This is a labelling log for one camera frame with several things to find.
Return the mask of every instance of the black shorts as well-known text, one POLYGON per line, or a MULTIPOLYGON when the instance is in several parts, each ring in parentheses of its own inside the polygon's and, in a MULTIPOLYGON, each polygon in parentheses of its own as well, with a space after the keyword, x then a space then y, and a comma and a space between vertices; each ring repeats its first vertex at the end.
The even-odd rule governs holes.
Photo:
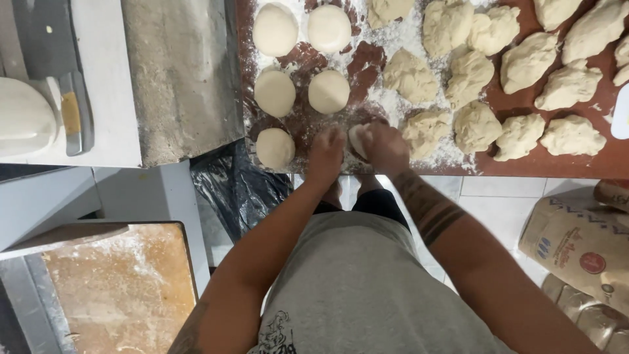
MULTIPOLYGON (((342 211, 343 210, 328 202, 321 201, 314 210, 313 215, 342 211)), ((402 210, 399 209, 398 203, 395 201, 393 193, 385 189, 371 190, 363 193, 356 200, 356 204, 354 204, 352 211, 387 217, 399 222, 407 230, 411 230, 404 218, 404 214, 402 214, 402 210)))

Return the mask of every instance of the tattooed arm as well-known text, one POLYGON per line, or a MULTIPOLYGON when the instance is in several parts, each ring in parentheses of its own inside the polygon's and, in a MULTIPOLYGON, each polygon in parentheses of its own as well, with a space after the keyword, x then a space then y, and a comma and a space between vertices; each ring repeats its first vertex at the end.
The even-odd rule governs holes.
POLYGON ((225 256, 168 354, 244 354, 257 344, 264 295, 337 179, 344 146, 338 128, 315 137, 306 181, 225 256))
POLYGON ((376 122, 361 138, 461 299, 495 336, 519 354, 600 353, 483 225, 409 169, 409 149, 397 129, 376 122))

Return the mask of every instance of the gray t-shirt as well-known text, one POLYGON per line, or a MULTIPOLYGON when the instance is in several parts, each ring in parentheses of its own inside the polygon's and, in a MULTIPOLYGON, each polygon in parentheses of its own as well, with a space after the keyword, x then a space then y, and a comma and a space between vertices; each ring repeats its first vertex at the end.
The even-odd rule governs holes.
POLYGON ((400 223, 319 214, 269 293, 253 353, 513 353, 431 277, 400 223))

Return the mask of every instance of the forearm tattoo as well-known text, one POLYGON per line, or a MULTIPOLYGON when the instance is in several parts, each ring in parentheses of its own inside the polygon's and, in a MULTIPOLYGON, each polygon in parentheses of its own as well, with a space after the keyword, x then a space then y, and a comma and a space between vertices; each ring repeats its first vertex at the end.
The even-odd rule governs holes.
POLYGON ((201 350, 197 348, 197 342, 201 318, 207 309, 208 305, 205 302, 198 302, 194 306, 184 326, 175 337, 175 341, 172 342, 168 354, 202 354, 201 350))
POLYGON ((393 185, 398 190, 426 246, 465 215, 456 203, 436 191, 414 171, 397 176, 393 185))

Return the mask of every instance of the hand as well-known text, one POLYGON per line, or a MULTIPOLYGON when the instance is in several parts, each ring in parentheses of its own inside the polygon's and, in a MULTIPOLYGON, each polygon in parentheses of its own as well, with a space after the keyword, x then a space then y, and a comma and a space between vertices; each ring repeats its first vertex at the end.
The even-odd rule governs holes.
POLYGON ((327 128, 314 137, 308 155, 306 181, 319 185, 323 191, 328 190, 341 172, 346 139, 345 132, 338 125, 327 128))
POLYGON ((410 149, 398 129, 376 120, 358 137, 371 165, 390 180, 409 168, 410 149))

